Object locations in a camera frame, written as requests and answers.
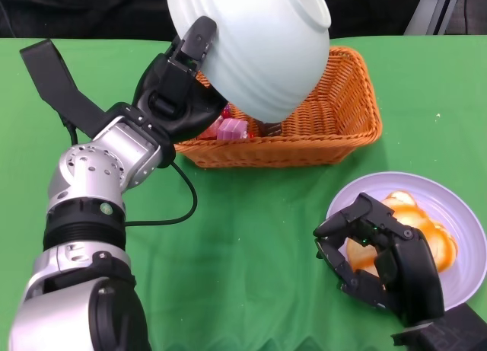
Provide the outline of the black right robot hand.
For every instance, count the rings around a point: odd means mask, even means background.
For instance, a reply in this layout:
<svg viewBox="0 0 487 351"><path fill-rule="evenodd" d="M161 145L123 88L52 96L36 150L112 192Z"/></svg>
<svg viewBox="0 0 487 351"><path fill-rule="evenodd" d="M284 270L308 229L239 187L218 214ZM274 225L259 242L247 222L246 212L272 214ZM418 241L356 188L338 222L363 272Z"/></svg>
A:
<svg viewBox="0 0 487 351"><path fill-rule="evenodd" d="M394 313L404 327L444 315L444 298L425 236L393 217L393 210L366 193L331 215L314 230L317 257L339 278L347 295ZM340 252L345 240L377 251L377 275L354 270Z"/></svg>

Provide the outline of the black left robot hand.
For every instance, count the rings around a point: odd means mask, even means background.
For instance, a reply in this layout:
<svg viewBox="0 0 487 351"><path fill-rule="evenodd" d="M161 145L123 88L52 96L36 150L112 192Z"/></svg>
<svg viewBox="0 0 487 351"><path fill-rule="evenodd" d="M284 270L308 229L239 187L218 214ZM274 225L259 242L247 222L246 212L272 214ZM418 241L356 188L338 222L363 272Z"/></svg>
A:
<svg viewBox="0 0 487 351"><path fill-rule="evenodd" d="M173 143L207 130L228 104L213 86L196 78L216 34L211 18L197 18L183 37L175 37L165 53L155 56L135 89L132 104L148 113Z"/></svg>

